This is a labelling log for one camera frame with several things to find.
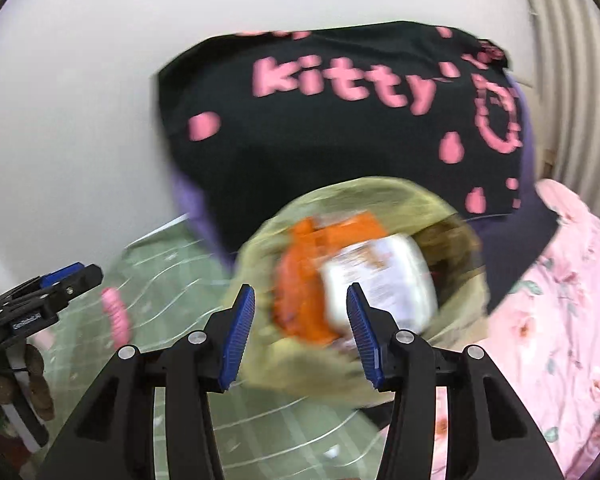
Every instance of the metal screw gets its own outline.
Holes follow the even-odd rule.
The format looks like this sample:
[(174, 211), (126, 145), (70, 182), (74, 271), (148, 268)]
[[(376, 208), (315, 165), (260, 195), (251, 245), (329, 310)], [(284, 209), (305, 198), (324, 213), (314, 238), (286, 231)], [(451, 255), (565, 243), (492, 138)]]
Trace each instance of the metal screw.
[(484, 350), (479, 346), (469, 346), (466, 352), (469, 354), (469, 357), (473, 357), (474, 359), (482, 359), (484, 357)]
[(197, 330), (195, 332), (191, 332), (189, 334), (189, 337), (187, 337), (187, 340), (192, 345), (199, 345), (200, 343), (203, 343), (206, 341), (206, 334), (204, 332), (202, 332), (202, 330)]
[(120, 350), (118, 350), (118, 357), (120, 359), (129, 359), (134, 356), (136, 353), (136, 349), (132, 346), (123, 346)]
[(405, 345), (413, 343), (414, 339), (416, 339), (415, 336), (408, 330), (400, 330), (400, 332), (396, 333), (395, 338), (398, 340), (398, 342), (404, 343)]

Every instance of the blue gripper pad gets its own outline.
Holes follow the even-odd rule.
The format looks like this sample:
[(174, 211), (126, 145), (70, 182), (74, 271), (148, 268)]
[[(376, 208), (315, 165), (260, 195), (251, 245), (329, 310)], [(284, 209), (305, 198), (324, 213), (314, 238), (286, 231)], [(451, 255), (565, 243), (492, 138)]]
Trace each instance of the blue gripper pad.
[(253, 287), (243, 285), (234, 301), (232, 310), (234, 320), (224, 340), (222, 348), (222, 368), (218, 377), (218, 383), (224, 390), (229, 389), (231, 383), (238, 376), (240, 361), (247, 344), (247, 337), (255, 314), (255, 292)]
[(64, 280), (67, 276), (75, 274), (79, 270), (83, 270), (84, 265), (80, 262), (71, 264), (70, 266), (64, 267), (56, 272), (45, 274), (40, 278), (40, 288), (47, 288), (48, 286), (54, 285), (57, 282)]
[(380, 347), (371, 329), (371, 323), (364, 310), (365, 298), (360, 298), (356, 289), (350, 285), (347, 289), (347, 316), (356, 340), (365, 377), (371, 381), (375, 389), (384, 382), (380, 361)]

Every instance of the pink floral fabric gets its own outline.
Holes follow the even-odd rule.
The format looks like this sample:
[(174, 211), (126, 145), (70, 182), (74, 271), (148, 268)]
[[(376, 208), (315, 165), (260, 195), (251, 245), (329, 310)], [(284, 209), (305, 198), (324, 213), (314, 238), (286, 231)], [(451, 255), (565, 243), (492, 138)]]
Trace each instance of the pink floral fabric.
[[(560, 215), (554, 240), (490, 317), (489, 353), (544, 434), (568, 480), (600, 452), (600, 220), (552, 180), (536, 185)], [(432, 478), (448, 430), (439, 388)]]

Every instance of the orange package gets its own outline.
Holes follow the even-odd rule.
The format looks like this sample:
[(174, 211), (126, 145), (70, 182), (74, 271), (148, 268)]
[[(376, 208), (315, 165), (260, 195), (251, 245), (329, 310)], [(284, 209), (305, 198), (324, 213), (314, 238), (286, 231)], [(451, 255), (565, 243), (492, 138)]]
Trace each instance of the orange package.
[(286, 336), (328, 345), (341, 337), (328, 325), (320, 266), (353, 244), (384, 238), (389, 233), (369, 212), (316, 228), (305, 218), (291, 229), (291, 244), (280, 258), (273, 317)]

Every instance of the white wall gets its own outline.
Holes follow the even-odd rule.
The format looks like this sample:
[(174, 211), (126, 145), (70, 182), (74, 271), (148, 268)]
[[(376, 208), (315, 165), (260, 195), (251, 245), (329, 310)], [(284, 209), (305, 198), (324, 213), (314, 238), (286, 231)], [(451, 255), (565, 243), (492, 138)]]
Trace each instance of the white wall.
[(107, 265), (176, 215), (152, 76), (238, 30), (388, 20), (500, 43), (534, 79), (526, 0), (9, 0), (0, 12), (0, 288), (75, 260)]

